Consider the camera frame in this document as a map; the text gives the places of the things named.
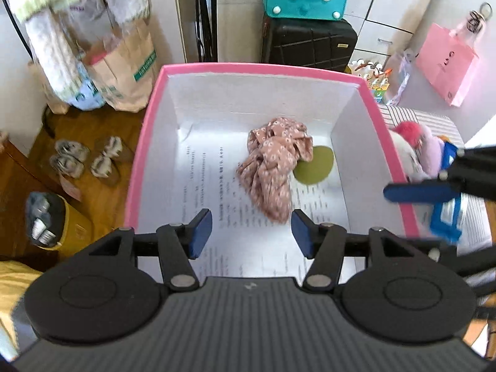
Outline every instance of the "pink paper bag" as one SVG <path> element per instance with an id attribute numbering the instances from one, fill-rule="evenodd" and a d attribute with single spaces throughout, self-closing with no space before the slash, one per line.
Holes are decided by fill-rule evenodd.
<path id="1" fill-rule="evenodd" d="M 416 61 L 434 89 L 452 106 L 462 104 L 479 64 L 474 48 L 458 34 L 465 24 L 451 31 L 433 24 Z M 481 24 L 474 46 L 484 34 L 484 21 Z"/>

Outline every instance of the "paper bag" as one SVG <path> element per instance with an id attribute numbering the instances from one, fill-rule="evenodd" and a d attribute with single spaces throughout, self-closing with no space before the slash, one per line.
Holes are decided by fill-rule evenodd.
<path id="1" fill-rule="evenodd" d="M 458 34 L 464 27 L 465 22 L 453 30 L 432 24 L 416 61 L 434 89 L 452 106 L 462 104 L 479 64 L 474 48 Z M 483 23 L 474 47 L 484 29 Z"/>
<path id="2" fill-rule="evenodd" d="M 43 68 L 38 63 L 33 61 L 28 63 L 28 70 L 33 75 L 34 78 L 38 80 L 40 89 L 45 95 L 46 104 L 54 114 L 66 114 L 69 110 L 70 105 L 65 103 L 63 100 L 55 95 L 54 91 L 48 82 L 48 79 L 43 72 Z"/>
<path id="3" fill-rule="evenodd" d="M 96 43 L 84 62 L 107 103 L 116 110 L 135 113 L 148 104 L 159 68 L 150 31 L 143 19 L 128 29 L 110 53 L 105 53 L 103 42 Z M 92 58 L 99 56 L 103 58 L 90 65 Z"/>

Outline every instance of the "cabinet handle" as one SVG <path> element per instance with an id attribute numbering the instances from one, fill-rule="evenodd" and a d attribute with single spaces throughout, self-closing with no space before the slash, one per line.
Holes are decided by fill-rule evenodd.
<path id="1" fill-rule="evenodd" d="M 387 44 L 393 44 L 394 43 L 394 42 L 391 42 L 391 41 L 385 41 L 384 39 L 381 39 L 381 38 L 377 38 L 377 41 L 378 42 L 387 43 Z"/>

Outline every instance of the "fuzzy slipper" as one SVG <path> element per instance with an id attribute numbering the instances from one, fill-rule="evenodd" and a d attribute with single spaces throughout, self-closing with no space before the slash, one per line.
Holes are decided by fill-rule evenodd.
<path id="1" fill-rule="evenodd" d="M 112 160 L 105 155 L 99 155 L 91 164 L 91 174 L 107 186 L 115 186 L 119 183 L 121 176 Z"/>
<path id="2" fill-rule="evenodd" d="M 55 150 L 59 155 L 70 155 L 80 162 L 86 161 L 90 150 L 88 147 L 77 141 L 58 140 L 55 143 Z"/>
<path id="3" fill-rule="evenodd" d="M 53 155 L 50 157 L 50 165 L 63 175 L 78 179 L 84 172 L 84 164 L 71 155 Z"/>
<path id="4" fill-rule="evenodd" d="M 95 142 L 95 150 L 117 162 L 132 162 L 135 154 L 118 136 L 99 139 Z"/>

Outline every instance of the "green circular pad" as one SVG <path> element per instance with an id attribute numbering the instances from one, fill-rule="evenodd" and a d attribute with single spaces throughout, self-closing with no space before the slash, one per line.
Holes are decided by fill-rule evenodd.
<path id="1" fill-rule="evenodd" d="M 334 165 L 334 152 L 329 147 L 313 148 L 313 161 L 299 161 L 293 174 L 296 180 L 303 184 L 317 184 L 331 173 Z"/>

